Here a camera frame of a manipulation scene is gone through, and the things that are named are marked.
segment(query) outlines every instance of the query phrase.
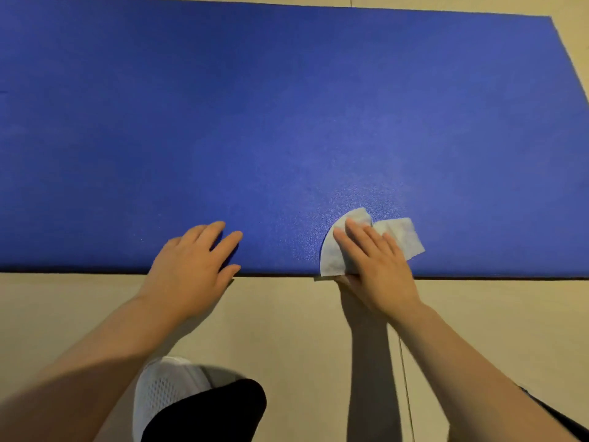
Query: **cleaning wipe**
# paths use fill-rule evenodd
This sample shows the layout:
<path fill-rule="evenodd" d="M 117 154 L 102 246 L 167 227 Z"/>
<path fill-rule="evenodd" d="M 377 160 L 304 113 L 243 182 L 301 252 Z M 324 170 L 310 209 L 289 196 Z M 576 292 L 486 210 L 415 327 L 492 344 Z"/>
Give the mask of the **cleaning wipe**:
<path fill-rule="evenodd" d="M 366 209 L 354 209 L 336 220 L 325 236 L 321 246 L 320 273 L 321 276 L 337 276 L 339 274 L 357 274 L 358 270 L 350 257 L 342 251 L 333 237 L 335 228 L 346 230 L 346 219 L 352 219 L 359 224 L 371 225 L 376 232 L 382 235 L 388 232 L 395 238 L 399 248 L 403 251 L 405 260 L 409 260 L 425 249 L 415 232 L 413 222 L 408 217 L 402 219 L 380 220 L 372 225 L 372 218 Z"/>

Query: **hand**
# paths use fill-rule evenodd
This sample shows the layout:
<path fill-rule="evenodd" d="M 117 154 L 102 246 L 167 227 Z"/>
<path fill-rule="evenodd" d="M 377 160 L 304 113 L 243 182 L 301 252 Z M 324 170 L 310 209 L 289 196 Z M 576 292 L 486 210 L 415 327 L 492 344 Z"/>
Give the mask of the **hand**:
<path fill-rule="evenodd" d="M 154 260 L 137 297 L 171 312 L 179 322 L 206 311 L 241 268 L 229 265 L 219 271 L 243 237 L 241 231 L 234 231 L 211 251 L 224 228 L 225 222 L 198 225 L 184 236 L 169 240 Z"/>
<path fill-rule="evenodd" d="M 336 242 L 358 268 L 359 276 L 346 274 L 337 282 L 351 289 L 369 308 L 398 320 L 421 305 L 411 269 L 393 237 L 380 236 L 371 226 L 346 220 L 357 244 L 342 229 L 333 230 Z"/>

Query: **black fabric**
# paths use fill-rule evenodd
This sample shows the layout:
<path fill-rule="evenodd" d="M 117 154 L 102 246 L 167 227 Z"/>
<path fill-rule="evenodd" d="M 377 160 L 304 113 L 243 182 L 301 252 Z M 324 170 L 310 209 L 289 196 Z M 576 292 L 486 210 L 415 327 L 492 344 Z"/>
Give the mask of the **black fabric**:
<path fill-rule="evenodd" d="M 589 442 L 589 430 L 587 430 L 583 425 L 575 422 L 573 419 L 565 416 L 562 413 L 559 413 L 554 408 L 548 406 L 541 400 L 535 398 L 532 394 L 527 392 L 524 388 L 522 390 L 528 394 L 537 404 L 539 404 L 542 408 L 546 409 L 550 413 L 552 417 L 554 417 L 560 424 L 565 427 L 570 433 L 579 439 L 581 442 Z"/>
<path fill-rule="evenodd" d="M 265 410 L 266 394 L 260 384 L 238 380 L 162 409 L 143 431 L 141 442 L 251 442 Z"/>

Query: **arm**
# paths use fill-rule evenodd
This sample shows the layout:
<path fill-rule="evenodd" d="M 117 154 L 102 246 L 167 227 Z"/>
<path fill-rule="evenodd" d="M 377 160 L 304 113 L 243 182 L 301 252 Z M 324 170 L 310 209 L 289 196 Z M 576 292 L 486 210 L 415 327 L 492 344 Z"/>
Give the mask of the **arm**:
<path fill-rule="evenodd" d="M 333 235 L 359 276 L 339 279 L 372 310 L 386 316 L 407 345 L 461 440 L 576 440 L 509 378 L 464 341 L 419 299 L 401 249 L 388 234 L 348 219 L 357 244 Z"/>
<path fill-rule="evenodd" d="M 241 232 L 210 251 L 224 226 L 197 226 L 166 243 L 136 297 L 0 405 L 3 438 L 92 441 L 147 357 L 181 322 L 214 304 L 239 270 L 219 272 Z"/>

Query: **shoe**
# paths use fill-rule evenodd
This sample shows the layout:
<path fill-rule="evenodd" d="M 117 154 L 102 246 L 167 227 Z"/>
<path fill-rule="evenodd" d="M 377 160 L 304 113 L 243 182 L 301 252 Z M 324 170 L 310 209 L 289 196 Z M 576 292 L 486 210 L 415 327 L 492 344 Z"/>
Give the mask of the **shoe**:
<path fill-rule="evenodd" d="M 211 384 L 202 369 L 187 359 L 165 356 L 149 362 L 135 387 L 134 442 L 141 442 L 147 424 L 162 409 L 209 389 Z"/>

